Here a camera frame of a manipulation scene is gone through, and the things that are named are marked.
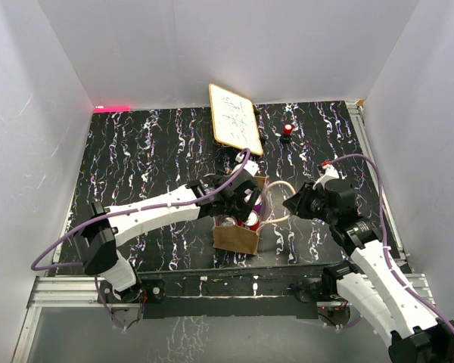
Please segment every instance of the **marble surface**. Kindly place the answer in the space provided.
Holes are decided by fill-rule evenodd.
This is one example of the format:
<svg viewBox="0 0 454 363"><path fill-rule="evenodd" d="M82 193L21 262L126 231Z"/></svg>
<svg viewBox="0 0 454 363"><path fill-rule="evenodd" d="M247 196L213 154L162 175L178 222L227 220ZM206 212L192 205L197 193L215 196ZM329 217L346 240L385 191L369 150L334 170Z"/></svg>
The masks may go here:
<svg viewBox="0 0 454 363"><path fill-rule="evenodd" d="M358 138L343 101L258 105L261 136L266 138L258 163L269 180L286 180L296 189L319 177L317 166L344 154L361 153ZM290 144L279 142L285 123L294 131ZM139 110L95 114L70 211L69 226L88 216L88 205L100 200L105 206L131 203L171 191L217 169L234 165L232 149L213 139L210 108ZM344 178L359 192L359 210L375 222L378 195L367 166L361 160L337 165ZM278 206L288 192L272 193ZM291 217L266 226L257 256L213 248L211 218L176 223L137 237L120 248L139 272L325 264L342 260L343 251L333 241L328 226ZM393 236L389 241L394 246ZM65 243L60 262L78 260L75 247ZM81 268L61 268L59 275L80 275Z"/></svg>

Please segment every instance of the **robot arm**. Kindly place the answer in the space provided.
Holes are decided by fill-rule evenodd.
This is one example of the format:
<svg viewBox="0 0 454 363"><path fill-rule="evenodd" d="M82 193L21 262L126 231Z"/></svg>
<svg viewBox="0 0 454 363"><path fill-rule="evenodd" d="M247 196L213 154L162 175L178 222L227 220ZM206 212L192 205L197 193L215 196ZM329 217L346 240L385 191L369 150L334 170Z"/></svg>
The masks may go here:
<svg viewBox="0 0 454 363"><path fill-rule="evenodd" d="M372 325L388 347L392 362L454 362L454 335L427 307L411 296L412 289L396 263L384 260L384 247L377 227L358 213L356 191L340 179L336 169L322 166L317 182L305 183L283 205L302 219L320 219L348 261L325 268L323 290L350 301ZM375 291L362 279L360 268ZM406 283L403 287L392 275L395 271Z"/></svg>
<svg viewBox="0 0 454 363"><path fill-rule="evenodd" d="M258 165L248 160L237 178L211 197L207 196L224 185L228 175L205 175L174 191L123 206L103 207L99 202L92 203L91 218L104 214L111 214L111 217L89 225L74 237L85 273L102 276L111 283L121 300L133 301L140 294L140 280L117 247L164 225L205 216L229 215L245 221L260 195L254 179L258 170Z"/></svg>

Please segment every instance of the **cardboard box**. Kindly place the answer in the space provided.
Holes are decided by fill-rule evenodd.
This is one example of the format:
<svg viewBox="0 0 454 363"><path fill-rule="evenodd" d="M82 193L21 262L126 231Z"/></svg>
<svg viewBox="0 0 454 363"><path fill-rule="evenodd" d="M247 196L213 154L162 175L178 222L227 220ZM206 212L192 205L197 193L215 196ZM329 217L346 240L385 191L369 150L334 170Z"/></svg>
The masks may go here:
<svg viewBox="0 0 454 363"><path fill-rule="evenodd" d="M257 176L255 179L262 191L267 177ZM259 235L255 231L251 231L239 225L215 225L213 227L213 246L215 248L236 253L247 253L255 256L257 254L258 245Z"/></svg>

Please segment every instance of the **soda can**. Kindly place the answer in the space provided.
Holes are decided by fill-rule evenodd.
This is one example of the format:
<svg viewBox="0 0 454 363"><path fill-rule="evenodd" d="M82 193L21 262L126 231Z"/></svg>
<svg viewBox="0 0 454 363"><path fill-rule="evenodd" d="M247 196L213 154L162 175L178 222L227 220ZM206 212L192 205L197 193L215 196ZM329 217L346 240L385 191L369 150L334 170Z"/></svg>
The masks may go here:
<svg viewBox="0 0 454 363"><path fill-rule="evenodd" d="M260 218L255 211L250 212L249 217L247 217L247 221L244 223L245 227L249 228L251 231L257 231L259 224Z"/></svg>
<svg viewBox="0 0 454 363"><path fill-rule="evenodd" d="M222 217L220 219L219 225L221 227L228 227L230 225L237 225L237 219L234 217Z"/></svg>
<svg viewBox="0 0 454 363"><path fill-rule="evenodd" d="M247 195L245 197L245 202L248 202L249 201L249 198L250 198L250 195ZM254 204L254 207L252 210L256 211L257 214L260 213L260 210L263 208L263 196L262 195L259 195L258 198L256 199L256 203Z"/></svg>

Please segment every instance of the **white wall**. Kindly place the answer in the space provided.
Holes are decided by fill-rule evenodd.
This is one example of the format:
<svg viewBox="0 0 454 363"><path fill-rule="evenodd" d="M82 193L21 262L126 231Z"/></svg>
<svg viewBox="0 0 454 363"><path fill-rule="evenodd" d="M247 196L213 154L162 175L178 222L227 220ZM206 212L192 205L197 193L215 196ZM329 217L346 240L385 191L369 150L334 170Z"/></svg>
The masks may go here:
<svg viewBox="0 0 454 363"><path fill-rule="evenodd" d="M454 1L420 2L365 104L410 262L454 318Z"/></svg>
<svg viewBox="0 0 454 363"><path fill-rule="evenodd" d="M30 263L60 234L91 112L36 0L0 0L0 362L22 327Z"/></svg>
<svg viewBox="0 0 454 363"><path fill-rule="evenodd" d="M365 98L418 0L39 0L94 105Z"/></svg>

